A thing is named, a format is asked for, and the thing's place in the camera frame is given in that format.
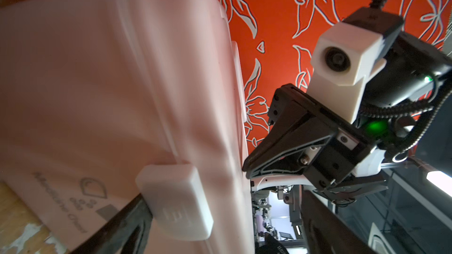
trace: bolt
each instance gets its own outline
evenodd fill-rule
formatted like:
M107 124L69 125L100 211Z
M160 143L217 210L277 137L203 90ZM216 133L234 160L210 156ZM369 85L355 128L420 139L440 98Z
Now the bolt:
M309 164L309 156L308 156L308 155L303 155L303 156L300 158L300 163L302 163L303 165Z
M331 47L326 55L325 62L333 71L345 71L350 68L350 59L345 52L336 47Z

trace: screw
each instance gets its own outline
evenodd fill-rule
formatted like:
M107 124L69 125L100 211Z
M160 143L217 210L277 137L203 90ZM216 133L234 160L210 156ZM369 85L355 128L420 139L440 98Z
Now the screw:
M303 165L309 164L309 156L308 156L308 155L303 155L303 156L300 158L300 163L302 163Z

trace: wooden surface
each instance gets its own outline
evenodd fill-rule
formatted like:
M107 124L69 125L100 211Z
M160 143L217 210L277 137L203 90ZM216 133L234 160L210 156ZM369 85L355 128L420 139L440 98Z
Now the wooden surface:
M0 182L0 253L69 253L22 200L2 182Z
M0 7L23 0L0 0ZM5 183L0 182L0 254L64 254L69 251Z

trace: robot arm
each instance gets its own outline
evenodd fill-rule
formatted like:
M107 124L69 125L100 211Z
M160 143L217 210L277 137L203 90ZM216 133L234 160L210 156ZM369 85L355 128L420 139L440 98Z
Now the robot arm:
M363 178L381 190L375 176L382 161L406 159L452 89L452 60L401 32L403 23L361 8L320 36L307 93L292 84L276 89L268 111L273 128L244 162L255 186L309 182L336 202L332 191L345 180ZM429 99L417 101L429 90Z

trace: white plastic housing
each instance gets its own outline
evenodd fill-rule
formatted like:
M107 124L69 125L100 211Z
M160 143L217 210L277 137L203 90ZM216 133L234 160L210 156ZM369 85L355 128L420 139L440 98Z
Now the white plastic housing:
M371 154L364 158L352 170L352 174L357 177L367 177L376 175L381 171L381 162L385 158L385 150L375 149Z
M350 59L350 68L337 72L325 62L331 47L342 49ZM383 47L383 36L354 25L339 22L325 31L312 54L314 74L307 93L336 114L352 123L358 114L366 83L386 65L376 61Z
M148 165L136 183L166 235L185 241L209 238L213 218L195 166Z
M304 175L263 175L253 178L254 186L252 191L258 191L272 186L282 185L312 185L312 183Z

